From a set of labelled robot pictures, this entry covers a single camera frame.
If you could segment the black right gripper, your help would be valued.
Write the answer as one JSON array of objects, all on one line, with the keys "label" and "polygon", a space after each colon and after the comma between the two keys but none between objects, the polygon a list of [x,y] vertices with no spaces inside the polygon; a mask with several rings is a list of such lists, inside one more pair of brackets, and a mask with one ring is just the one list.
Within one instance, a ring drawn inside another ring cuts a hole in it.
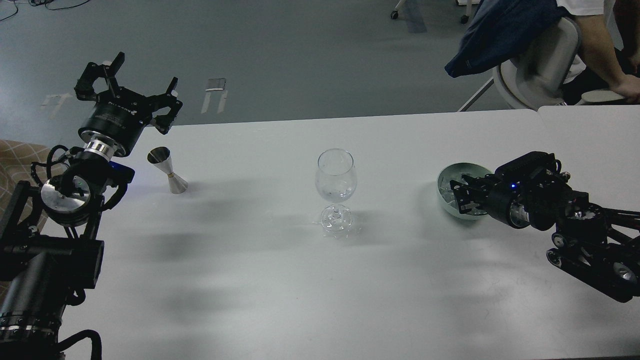
[{"label": "black right gripper", "polygon": [[[449,182],[454,194],[453,207],[460,215],[489,214],[514,229],[532,226],[537,230],[548,230],[553,219],[535,212],[534,206],[542,203],[542,196],[534,194],[534,187],[549,183],[561,168],[553,153],[532,151],[499,166],[494,174],[482,177],[461,174],[460,179],[453,178]],[[487,193],[483,205],[473,192]]]}]

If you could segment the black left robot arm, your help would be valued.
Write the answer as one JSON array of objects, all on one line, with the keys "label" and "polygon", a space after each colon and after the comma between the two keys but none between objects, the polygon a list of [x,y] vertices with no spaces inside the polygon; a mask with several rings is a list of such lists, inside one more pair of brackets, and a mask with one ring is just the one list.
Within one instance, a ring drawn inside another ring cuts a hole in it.
[{"label": "black left robot arm", "polygon": [[145,96],[118,84],[125,61],[90,62],[74,87],[80,101],[94,102],[78,136],[84,146],[54,146],[46,161],[30,167],[1,219],[1,280],[9,282],[1,305],[1,358],[63,360],[88,339],[90,358],[102,358],[98,332],[82,330],[59,339],[64,310],[81,305],[94,289],[105,242],[98,240],[103,212],[116,207],[135,171],[113,161],[128,157],[147,126],[165,135],[183,103],[174,77],[167,90]]}]

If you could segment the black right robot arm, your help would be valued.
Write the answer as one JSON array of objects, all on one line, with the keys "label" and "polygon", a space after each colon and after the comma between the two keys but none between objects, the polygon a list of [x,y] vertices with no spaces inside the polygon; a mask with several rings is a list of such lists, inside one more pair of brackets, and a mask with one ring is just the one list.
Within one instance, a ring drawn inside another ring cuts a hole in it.
[{"label": "black right robot arm", "polygon": [[514,229],[554,228],[547,260],[558,269],[620,303],[639,296],[639,238],[620,228],[639,229],[639,213],[601,207],[569,186],[570,174],[553,153],[534,151],[473,177],[447,180],[454,207],[474,210]]}]

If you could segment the person's hand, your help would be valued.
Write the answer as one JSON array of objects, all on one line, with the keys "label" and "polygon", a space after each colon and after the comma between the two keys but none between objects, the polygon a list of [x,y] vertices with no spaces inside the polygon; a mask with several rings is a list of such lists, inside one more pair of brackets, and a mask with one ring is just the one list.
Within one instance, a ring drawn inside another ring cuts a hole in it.
[{"label": "person's hand", "polygon": [[640,104],[640,78],[631,74],[622,74],[611,80],[609,84],[611,91],[623,96],[627,103]]}]

